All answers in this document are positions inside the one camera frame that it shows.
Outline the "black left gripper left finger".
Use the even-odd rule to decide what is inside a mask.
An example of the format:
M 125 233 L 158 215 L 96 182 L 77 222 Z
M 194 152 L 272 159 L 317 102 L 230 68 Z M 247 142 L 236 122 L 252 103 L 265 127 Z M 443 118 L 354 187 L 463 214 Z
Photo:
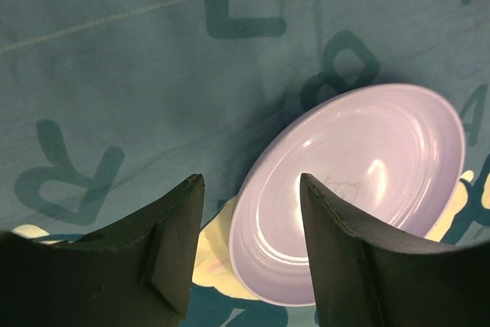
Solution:
M 3 326 L 177 326 L 187 314 L 204 207 L 192 175 L 79 240 L 1 234 Z

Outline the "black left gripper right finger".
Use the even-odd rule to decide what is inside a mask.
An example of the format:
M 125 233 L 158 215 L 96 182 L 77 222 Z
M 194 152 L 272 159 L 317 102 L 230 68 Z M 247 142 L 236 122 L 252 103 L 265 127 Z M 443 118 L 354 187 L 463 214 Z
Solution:
M 313 175 L 300 204 L 322 326 L 487 326 L 489 245 L 409 234 L 339 198 Z

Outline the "purple plastic plate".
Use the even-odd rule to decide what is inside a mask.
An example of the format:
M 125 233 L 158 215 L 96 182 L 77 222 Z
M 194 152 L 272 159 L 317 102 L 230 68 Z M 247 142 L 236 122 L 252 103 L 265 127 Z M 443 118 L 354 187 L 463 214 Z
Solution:
M 319 104 L 266 147 L 241 186 L 229 239 L 235 275 L 264 302 L 313 305 L 302 174 L 383 222 L 424 237 L 448 207 L 465 156 L 459 114 L 425 87 L 363 87 Z

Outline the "blue bear print placemat cloth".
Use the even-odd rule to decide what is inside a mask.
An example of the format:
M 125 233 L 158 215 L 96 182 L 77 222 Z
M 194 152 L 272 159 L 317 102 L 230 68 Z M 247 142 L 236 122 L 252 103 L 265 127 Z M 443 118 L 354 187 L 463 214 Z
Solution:
M 489 0 L 1 0 L 1 227 L 52 244 L 200 173 L 209 231 L 267 145 L 403 82 L 459 112 L 437 240 L 489 238 Z

